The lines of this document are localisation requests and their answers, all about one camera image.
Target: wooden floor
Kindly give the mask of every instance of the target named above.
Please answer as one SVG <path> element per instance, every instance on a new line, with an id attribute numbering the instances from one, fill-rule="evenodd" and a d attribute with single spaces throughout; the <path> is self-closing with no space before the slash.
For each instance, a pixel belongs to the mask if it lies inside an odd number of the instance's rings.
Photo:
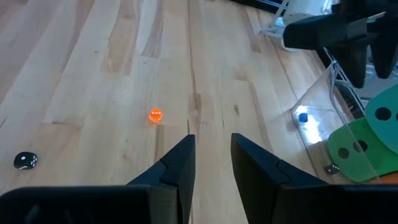
<path id="1" fill-rule="evenodd" d="M 259 35 L 271 19 L 227 0 L 0 0 L 0 193 L 126 184 L 190 133 L 192 222 L 247 223 L 231 133 L 315 174 L 289 109 L 324 68 Z M 34 169 L 13 167 L 21 151 Z"/>

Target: die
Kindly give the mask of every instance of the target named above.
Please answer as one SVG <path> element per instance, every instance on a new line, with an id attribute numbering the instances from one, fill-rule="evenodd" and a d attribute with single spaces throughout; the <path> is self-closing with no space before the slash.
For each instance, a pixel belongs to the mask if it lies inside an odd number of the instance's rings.
<path id="1" fill-rule="evenodd" d="M 339 171 L 340 171 L 340 168 L 336 164 L 330 164 L 327 167 L 325 167 L 325 172 L 328 175 L 337 174 Z"/>
<path id="2" fill-rule="evenodd" d="M 20 170 L 33 169 L 37 163 L 37 155 L 33 152 L 20 152 L 14 159 L 14 167 Z"/>
<path id="3" fill-rule="evenodd" d="M 163 118 L 163 112 L 158 108 L 152 109 L 149 112 L 148 118 L 150 121 L 157 124 Z"/>

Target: clear acrylic box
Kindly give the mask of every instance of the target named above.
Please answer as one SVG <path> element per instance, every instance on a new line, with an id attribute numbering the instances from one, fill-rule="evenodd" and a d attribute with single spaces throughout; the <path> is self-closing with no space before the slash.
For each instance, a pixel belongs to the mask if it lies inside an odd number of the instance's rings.
<path id="1" fill-rule="evenodd" d="M 291 110 L 317 176 L 329 184 L 382 183 L 377 169 L 355 138 L 358 135 L 348 126 L 364 117 L 366 100 L 361 99 L 356 91 L 334 61 Z M 331 144 L 329 137 L 338 129 L 344 133 L 345 141 L 352 142 L 355 148 L 355 151 L 349 151 L 351 156 L 340 148 L 328 147 Z"/>

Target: black plastic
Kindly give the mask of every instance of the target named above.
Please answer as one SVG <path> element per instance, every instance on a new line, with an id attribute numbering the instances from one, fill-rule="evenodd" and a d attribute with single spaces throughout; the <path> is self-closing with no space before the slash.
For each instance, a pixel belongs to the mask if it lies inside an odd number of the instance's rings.
<path id="1" fill-rule="evenodd" d="M 373 32 L 379 32 L 378 38 L 371 44 L 373 64 L 379 78 L 389 78 L 398 61 L 398 17 L 383 17 L 370 26 Z"/>
<path id="2" fill-rule="evenodd" d="M 188 135 L 126 186 L 32 187 L 0 197 L 0 223 L 189 222 L 195 136 Z"/>
<path id="3" fill-rule="evenodd" d="M 249 224 L 387 223 L 396 219 L 398 185 L 328 185 L 240 134 L 233 170 Z"/>
<path id="4" fill-rule="evenodd" d="M 366 37 L 340 42 L 327 48 L 356 88 L 362 88 L 365 83 L 367 47 L 376 37 L 377 34 L 369 34 Z"/>

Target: black hole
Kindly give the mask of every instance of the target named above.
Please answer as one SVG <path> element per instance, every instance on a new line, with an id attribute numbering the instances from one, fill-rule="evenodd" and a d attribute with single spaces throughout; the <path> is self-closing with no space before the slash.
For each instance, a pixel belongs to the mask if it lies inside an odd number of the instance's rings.
<path id="1" fill-rule="evenodd" d="M 346 148 L 339 148 L 338 149 L 338 155 L 342 158 L 342 159 L 347 159 L 349 156 L 349 152 Z"/>
<path id="2" fill-rule="evenodd" d="M 381 121 L 387 121 L 391 118 L 391 110 L 388 108 L 378 108 L 374 114 L 377 119 Z"/>
<path id="3" fill-rule="evenodd" d="M 364 141 L 362 141 L 362 140 L 359 140 L 358 143 L 359 143 L 359 145 L 361 146 L 361 148 L 362 148 L 363 151 L 366 151 L 366 150 L 368 149 L 368 144 L 366 144 L 366 142 L 364 142 Z M 355 144 L 355 142 L 353 143 L 353 147 L 354 147 L 355 151 L 361 152 L 361 151 L 359 150 L 358 146 Z"/>

